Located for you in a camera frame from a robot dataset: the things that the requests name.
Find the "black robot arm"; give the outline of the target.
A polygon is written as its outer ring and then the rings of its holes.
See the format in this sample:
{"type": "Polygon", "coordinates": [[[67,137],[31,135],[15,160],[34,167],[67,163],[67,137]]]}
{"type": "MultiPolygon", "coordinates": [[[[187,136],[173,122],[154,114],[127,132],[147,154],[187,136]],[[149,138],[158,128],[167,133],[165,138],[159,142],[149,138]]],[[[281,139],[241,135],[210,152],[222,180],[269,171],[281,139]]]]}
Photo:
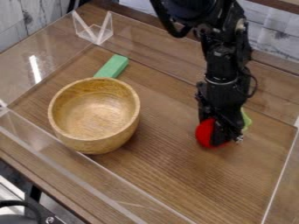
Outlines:
{"type": "Polygon", "coordinates": [[[190,33],[201,41],[207,62],[205,80],[197,83],[199,144],[217,148],[243,140],[247,122],[243,105],[258,90],[249,69],[253,48],[249,21],[238,0],[150,0],[163,28],[177,37],[190,33]]]}

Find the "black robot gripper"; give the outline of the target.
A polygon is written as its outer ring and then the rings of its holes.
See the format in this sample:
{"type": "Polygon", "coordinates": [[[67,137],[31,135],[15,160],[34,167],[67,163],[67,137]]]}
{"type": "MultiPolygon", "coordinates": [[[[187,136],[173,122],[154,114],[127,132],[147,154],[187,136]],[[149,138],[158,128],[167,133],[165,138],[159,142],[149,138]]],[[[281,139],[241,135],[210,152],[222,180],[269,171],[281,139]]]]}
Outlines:
{"type": "Polygon", "coordinates": [[[199,121],[214,119],[210,143],[219,147],[243,137],[246,122],[241,109],[249,98],[250,79],[241,78],[229,85],[201,81],[197,88],[199,121]]]}

